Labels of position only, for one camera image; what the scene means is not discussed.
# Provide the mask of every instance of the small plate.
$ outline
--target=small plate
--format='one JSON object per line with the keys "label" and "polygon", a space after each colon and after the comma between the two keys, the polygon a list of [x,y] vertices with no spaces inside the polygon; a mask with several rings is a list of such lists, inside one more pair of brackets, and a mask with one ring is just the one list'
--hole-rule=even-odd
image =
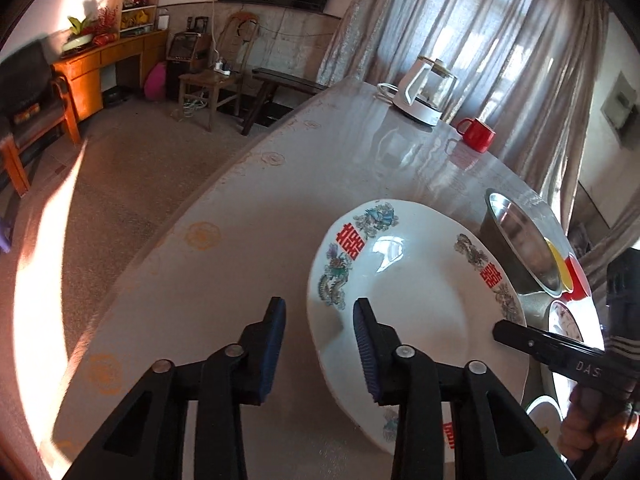
{"label": "small plate", "polygon": [[[578,328],[578,324],[575,322],[574,316],[562,301],[555,300],[551,305],[549,305],[547,322],[546,329],[549,332],[563,335],[581,343],[584,342],[582,339],[582,333]],[[542,382],[545,391],[551,397],[558,400],[558,406],[560,406],[562,418],[565,418],[566,412],[569,409],[569,395],[571,394],[571,390],[574,389],[576,383],[571,379],[552,372],[545,365],[541,365],[540,368],[542,371]]]}
{"label": "small plate", "polygon": [[[518,402],[529,356],[500,345],[494,324],[524,325],[520,301],[498,261],[467,229],[413,202],[368,202],[338,219],[312,264],[307,315],[324,378],[338,405],[379,447],[394,452],[398,408],[367,391],[353,333],[353,303],[369,298],[380,323],[434,361],[484,361]],[[443,403],[445,460],[454,460]]]}
{"label": "small plate", "polygon": [[560,406],[551,397],[543,395],[535,399],[527,408],[527,415],[533,420],[549,444],[560,455],[558,449],[558,437],[560,436],[560,424],[564,420],[560,413]]}

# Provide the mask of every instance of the chair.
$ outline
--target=chair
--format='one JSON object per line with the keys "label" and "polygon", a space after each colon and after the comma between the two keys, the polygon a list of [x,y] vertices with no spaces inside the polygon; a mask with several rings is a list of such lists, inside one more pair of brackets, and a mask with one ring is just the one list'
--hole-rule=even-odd
{"label": "chair", "polygon": [[[15,116],[35,104],[40,111],[17,124]],[[29,190],[20,153],[58,124],[73,143],[80,143],[66,80],[53,77],[42,44],[35,41],[0,64],[0,153],[18,195]]]}
{"label": "chair", "polygon": [[[209,103],[209,131],[213,128],[216,109],[229,101],[234,103],[234,115],[240,114],[240,97],[242,95],[242,83],[246,75],[246,62],[254,46],[255,37],[260,27],[260,18],[251,12],[235,12],[228,17],[225,27],[222,29],[216,49],[220,57],[231,65],[231,75],[225,76],[214,70],[205,70],[197,74],[183,74],[180,76],[180,113],[184,111],[184,99],[194,99]],[[236,93],[230,97],[218,101],[221,88],[236,85]],[[209,97],[203,98],[197,94],[187,92],[189,86],[198,86],[209,90]]]}

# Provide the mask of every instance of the dragon pattern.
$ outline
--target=dragon pattern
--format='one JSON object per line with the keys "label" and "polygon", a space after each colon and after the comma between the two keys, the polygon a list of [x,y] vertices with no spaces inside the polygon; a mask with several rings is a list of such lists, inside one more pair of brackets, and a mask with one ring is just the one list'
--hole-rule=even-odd
{"label": "dragon pattern", "polygon": [[329,261],[324,266],[324,274],[318,283],[318,294],[327,306],[344,310],[342,288],[349,280],[352,261],[347,253],[339,253],[338,250],[338,244],[329,244],[326,252]]}

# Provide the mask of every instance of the shelf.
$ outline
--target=shelf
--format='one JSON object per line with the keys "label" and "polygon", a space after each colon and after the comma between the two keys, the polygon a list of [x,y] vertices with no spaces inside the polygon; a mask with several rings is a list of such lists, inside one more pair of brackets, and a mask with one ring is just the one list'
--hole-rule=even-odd
{"label": "shelf", "polygon": [[152,9],[153,7],[157,7],[157,5],[146,5],[144,7],[129,7],[129,9],[122,9],[122,13],[131,12],[132,10],[142,10],[142,9]]}
{"label": "shelf", "polygon": [[149,25],[153,25],[153,22],[144,23],[143,25],[136,25],[135,27],[121,28],[120,32],[122,33],[122,32],[127,32],[128,30],[136,30],[137,28],[148,27]]}

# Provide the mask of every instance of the sheer curtain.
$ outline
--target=sheer curtain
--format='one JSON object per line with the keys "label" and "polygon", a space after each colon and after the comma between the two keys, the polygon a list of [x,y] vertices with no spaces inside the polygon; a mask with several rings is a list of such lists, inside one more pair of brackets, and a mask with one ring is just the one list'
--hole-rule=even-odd
{"label": "sheer curtain", "polygon": [[607,299],[607,266],[628,247],[640,249],[640,188],[633,194],[607,235],[580,258],[600,319],[603,319],[602,309]]}
{"label": "sheer curtain", "polygon": [[397,82],[440,58],[458,78],[444,120],[494,128],[492,153],[566,229],[607,17],[603,0],[354,0],[318,79]]}

